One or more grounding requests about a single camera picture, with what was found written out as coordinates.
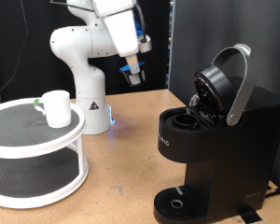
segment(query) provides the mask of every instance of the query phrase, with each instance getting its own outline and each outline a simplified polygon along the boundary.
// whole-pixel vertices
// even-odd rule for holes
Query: coffee machine handle
[[[222,70],[224,63],[231,56],[237,53],[242,54],[244,57],[245,75],[242,85],[232,103],[231,110],[229,111],[226,118],[227,124],[229,126],[236,125],[243,115],[246,103],[248,102],[258,79],[258,67],[251,55],[251,48],[244,44],[236,44],[233,47],[222,50],[212,62],[214,66]]]

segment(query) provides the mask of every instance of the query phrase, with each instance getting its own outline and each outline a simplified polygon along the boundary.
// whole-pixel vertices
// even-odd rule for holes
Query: mug handle
[[[38,105],[38,102],[39,102],[39,99],[35,99],[35,100],[34,100],[35,110],[42,112],[43,115],[46,115],[45,110],[44,110],[42,107],[40,107],[40,106]]]

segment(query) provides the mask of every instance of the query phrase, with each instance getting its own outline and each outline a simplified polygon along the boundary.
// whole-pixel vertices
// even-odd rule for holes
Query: white mug
[[[38,106],[39,99],[35,99],[35,109],[46,115],[48,126],[63,128],[72,121],[71,106],[68,91],[48,91],[41,97],[44,108]]]

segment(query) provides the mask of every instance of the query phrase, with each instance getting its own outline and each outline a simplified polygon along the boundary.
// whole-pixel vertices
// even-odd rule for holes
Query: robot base
[[[78,105],[84,112],[86,119],[86,130],[84,134],[98,134],[108,131],[111,126],[110,105],[105,101],[105,97],[96,99],[77,98]]]

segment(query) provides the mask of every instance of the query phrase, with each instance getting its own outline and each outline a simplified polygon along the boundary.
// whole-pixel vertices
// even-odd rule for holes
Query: blue light
[[[112,118],[112,105],[109,105],[109,109],[110,109],[110,123],[111,125],[115,124],[115,120]]]

